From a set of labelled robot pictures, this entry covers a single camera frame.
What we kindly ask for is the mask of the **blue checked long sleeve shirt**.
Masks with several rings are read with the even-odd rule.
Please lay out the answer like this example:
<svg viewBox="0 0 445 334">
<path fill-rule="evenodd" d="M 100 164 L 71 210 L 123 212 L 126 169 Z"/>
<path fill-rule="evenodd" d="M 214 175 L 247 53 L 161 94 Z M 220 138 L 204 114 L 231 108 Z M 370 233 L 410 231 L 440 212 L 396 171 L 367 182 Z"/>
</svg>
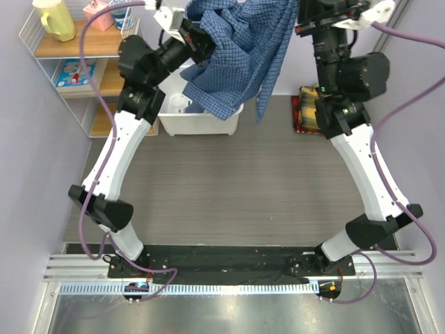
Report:
<svg viewBox="0 0 445 334">
<path fill-rule="evenodd" d="M 190 1 L 186 16 L 215 44 L 203 65 L 181 72 L 183 94 L 226 120 L 240 105 L 257 100 L 260 121 L 280 75 L 297 22 L 300 2 Z"/>
</svg>

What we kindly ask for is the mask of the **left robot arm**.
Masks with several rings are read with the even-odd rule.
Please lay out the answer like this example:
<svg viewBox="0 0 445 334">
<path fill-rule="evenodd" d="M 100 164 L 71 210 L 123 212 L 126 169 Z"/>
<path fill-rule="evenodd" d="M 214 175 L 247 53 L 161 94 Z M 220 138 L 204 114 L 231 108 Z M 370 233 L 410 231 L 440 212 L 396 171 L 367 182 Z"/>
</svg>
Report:
<svg viewBox="0 0 445 334">
<path fill-rule="evenodd" d="M 89 216 L 125 259 L 124 270 L 134 278 L 147 272 L 145 247 L 131 224 L 134 208 L 120 200 L 120 190 L 134 154 L 154 124 L 165 99 L 160 84 L 188 59 L 200 64 L 215 48 L 210 36 L 185 19 L 178 40 L 168 38 L 152 49 L 138 35 L 130 35 L 119 46 L 118 70 L 124 84 L 112 128 L 93 169 L 80 186 L 73 185 L 69 197 Z"/>
</svg>

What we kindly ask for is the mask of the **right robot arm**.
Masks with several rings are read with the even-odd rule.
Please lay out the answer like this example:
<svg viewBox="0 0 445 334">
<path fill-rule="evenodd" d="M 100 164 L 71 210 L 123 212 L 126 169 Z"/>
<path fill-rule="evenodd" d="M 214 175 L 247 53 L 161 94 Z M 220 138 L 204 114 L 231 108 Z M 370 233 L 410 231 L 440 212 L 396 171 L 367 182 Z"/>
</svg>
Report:
<svg viewBox="0 0 445 334">
<path fill-rule="evenodd" d="M 421 206 L 409 203 L 395 188 L 386 164 L 374 164 L 380 151 L 371 144 L 375 132 L 364 103 L 386 92 L 389 59 L 381 52 L 352 57 L 346 33 L 387 22 L 395 6 L 394 1 L 301 1 L 299 5 L 295 32 L 311 36 L 316 60 L 316 122 L 345 161 L 364 204 L 361 216 L 315 248 L 314 266 L 323 275 L 331 274 L 354 252 L 384 241 L 423 216 Z M 389 192 L 388 186 L 395 189 Z"/>
</svg>

